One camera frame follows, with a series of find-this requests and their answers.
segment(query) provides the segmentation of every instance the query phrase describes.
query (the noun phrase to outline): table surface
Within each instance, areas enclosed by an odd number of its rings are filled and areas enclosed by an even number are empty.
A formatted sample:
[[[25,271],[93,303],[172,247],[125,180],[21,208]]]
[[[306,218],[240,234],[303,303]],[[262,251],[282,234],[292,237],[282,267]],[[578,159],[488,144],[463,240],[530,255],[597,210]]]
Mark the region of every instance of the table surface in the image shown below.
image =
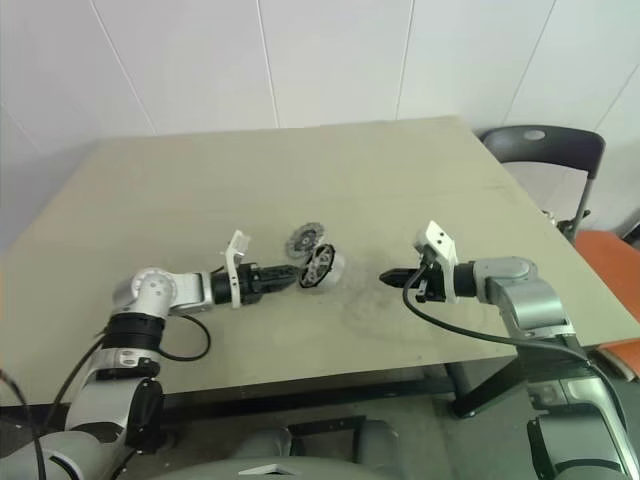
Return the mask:
[[[47,403],[109,318],[114,286],[139,268],[213,270],[236,228],[247,261],[291,263],[284,244],[318,221],[347,259],[333,290],[296,288],[202,314],[211,352],[164,361],[180,392],[513,353],[426,324],[378,275],[415,266],[415,233],[436,220],[460,261],[532,259],[585,345],[640,328],[527,194],[456,118],[207,133],[104,142],[3,258],[3,367],[31,403]],[[494,334],[494,307],[425,304]],[[165,350],[193,354],[201,332],[170,319]],[[3,403],[11,404],[3,395]]]

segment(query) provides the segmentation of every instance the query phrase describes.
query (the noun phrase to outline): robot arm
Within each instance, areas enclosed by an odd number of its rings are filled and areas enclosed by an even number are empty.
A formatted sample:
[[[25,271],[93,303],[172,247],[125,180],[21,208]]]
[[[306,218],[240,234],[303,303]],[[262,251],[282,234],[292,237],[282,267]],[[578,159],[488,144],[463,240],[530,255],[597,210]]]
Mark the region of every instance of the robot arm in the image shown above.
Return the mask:
[[[131,453],[154,452],[163,393],[160,343],[170,316],[237,308],[260,301],[297,280],[291,265],[240,264],[248,237],[237,231],[225,252],[226,271],[176,274],[140,270],[118,286],[102,344],[89,359],[82,386],[69,407],[65,431],[41,438],[48,480],[112,477]],[[0,460],[5,480],[37,478],[32,445]]]
[[[639,479],[638,460],[611,393],[584,361],[562,302],[538,277],[536,265],[517,257],[458,264],[453,240],[435,222],[418,235],[414,246],[425,267],[410,286],[418,289],[419,302],[476,297],[498,307],[511,338],[547,342],[576,353],[517,347],[532,406],[545,412],[527,428],[539,478],[559,478],[572,468],[588,467],[593,478],[605,478],[604,471]],[[416,271],[394,269],[380,279],[403,287]]]

